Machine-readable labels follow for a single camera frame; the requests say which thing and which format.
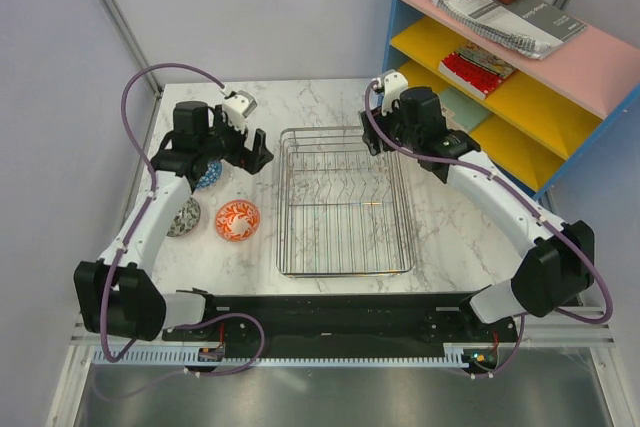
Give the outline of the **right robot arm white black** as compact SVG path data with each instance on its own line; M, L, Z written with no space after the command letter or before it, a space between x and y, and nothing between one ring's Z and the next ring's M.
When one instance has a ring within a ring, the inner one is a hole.
M502 174L480 145L447 128L437 95L427 87L383 87L372 80L360 113L363 141L372 155L395 151L418 162L443 184L462 193L500 228L520 256L507 280L473 293L458 315L458 328L477 341L506 317L544 318L558 313L587 324L604 323L566 309L568 301L600 284L594 265L595 235L528 197Z

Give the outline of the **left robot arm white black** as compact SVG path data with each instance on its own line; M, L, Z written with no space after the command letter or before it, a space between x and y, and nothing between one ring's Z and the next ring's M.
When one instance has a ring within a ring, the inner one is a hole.
M103 340L152 341L162 330L184 325L198 340L216 335L220 318L205 307L204 294L163 294L151 271L174 218L210 162L224 161L255 175L272 161L265 132L246 126L255 107L255 99L242 91L215 107L200 101L174 107L173 128L150 161L149 192L99 258L81 262L74 272L88 331Z

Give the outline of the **orange patterned glass bowl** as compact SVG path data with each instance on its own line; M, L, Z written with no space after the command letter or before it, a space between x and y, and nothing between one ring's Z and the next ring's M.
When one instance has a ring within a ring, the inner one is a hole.
M236 199L224 204L216 213L215 230L224 240L241 242L248 240L258 230L261 214L248 200Z

